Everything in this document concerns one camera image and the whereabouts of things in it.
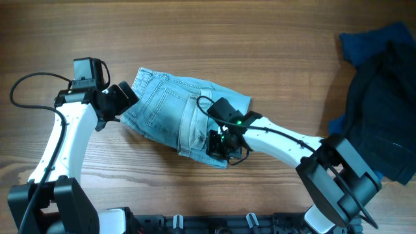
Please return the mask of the light blue denim shorts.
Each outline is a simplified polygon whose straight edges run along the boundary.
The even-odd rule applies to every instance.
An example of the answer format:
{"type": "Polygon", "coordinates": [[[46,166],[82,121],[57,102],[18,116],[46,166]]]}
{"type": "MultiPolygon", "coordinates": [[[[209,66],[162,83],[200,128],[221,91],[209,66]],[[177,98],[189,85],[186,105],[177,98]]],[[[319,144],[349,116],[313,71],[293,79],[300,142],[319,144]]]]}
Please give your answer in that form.
{"type": "Polygon", "coordinates": [[[227,161],[206,154],[207,136],[217,130],[214,120],[203,110],[212,101],[225,98],[243,114],[251,97],[210,81],[179,77],[140,68],[132,85],[139,102],[122,114],[121,122],[146,138],[170,146],[178,154],[216,168],[226,168],[227,161]]]}

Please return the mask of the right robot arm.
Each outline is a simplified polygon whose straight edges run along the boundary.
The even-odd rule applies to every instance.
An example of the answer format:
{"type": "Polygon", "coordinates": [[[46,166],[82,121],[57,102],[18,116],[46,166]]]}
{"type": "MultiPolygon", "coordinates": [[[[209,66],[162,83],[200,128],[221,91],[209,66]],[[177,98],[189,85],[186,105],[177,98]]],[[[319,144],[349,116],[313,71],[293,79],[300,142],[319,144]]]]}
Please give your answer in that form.
{"type": "Polygon", "coordinates": [[[209,103],[204,114],[219,129],[209,132],[207,154],[239,164],[245,160],[241,155],[245,149],[294,168],[313,200],[303,215],[310,232],[347,228],[356,218],[378,228],[365,206],[381,191],[381,180],[344,136],[302,135],[257,112],[242,114],[223,97],[209,103]]]}

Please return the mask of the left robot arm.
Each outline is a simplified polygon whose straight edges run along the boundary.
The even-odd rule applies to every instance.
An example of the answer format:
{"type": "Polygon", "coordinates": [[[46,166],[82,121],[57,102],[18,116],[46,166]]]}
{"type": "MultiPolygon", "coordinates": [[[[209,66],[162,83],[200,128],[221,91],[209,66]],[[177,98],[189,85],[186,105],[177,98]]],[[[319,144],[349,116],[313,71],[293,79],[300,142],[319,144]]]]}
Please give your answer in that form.
{"type": "Polygon", "coordinates": [[[125,82],[111,84],[98,58],[73,62],[74,78],[50,108],[53,130],[28,182],[8,193],[18,233],[142,233],[128,207],[97,211],[79,184],[88,141],[94,131],[138,102],[125,82]]]}

